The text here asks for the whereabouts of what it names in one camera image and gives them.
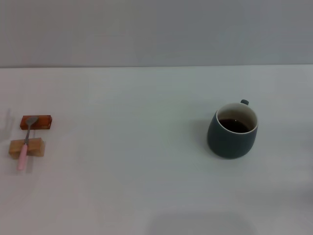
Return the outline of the dark grey ceramic coffee cup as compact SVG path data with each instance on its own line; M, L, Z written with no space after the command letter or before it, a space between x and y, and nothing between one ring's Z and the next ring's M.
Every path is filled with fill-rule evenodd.
M258 131L258 118L245 99L218 109L208 128L207 144L224 159L237 159L253 147Z

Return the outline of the pink handled metal spoon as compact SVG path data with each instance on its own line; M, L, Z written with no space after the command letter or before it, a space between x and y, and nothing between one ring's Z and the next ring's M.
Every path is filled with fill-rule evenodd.
M18 161L18 166L17 166L18 171L22 171L25 169L26 161L27 161L27 150L28 150L30 129L31 129L31 126L37 120L38 120L37 116L31 116L25 121L25 123L27 124L27 133L26 133L26 137L24 139L24 145L22 146L22 149L21 149L21 152L19 155L19 161Z

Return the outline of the light wooden spoon rest block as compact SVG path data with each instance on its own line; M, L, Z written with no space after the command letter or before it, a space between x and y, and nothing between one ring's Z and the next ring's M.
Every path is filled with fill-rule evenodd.
M9 145L8 154L12 159L18 159L24 145L24 140L12 140ZM45 154L45 142L42 138L29 139L27 156L43 157Z

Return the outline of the reddish brown wooden block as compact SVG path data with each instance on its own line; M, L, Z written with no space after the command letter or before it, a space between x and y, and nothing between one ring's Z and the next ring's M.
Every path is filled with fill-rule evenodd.
M35 116L23 116L20 122L20 129L27 130L28 125L26 123L27 119L35 117ZM52 116L51 115L38 115L36 116L37 121L31 125L31 130L48 130L52 124Z

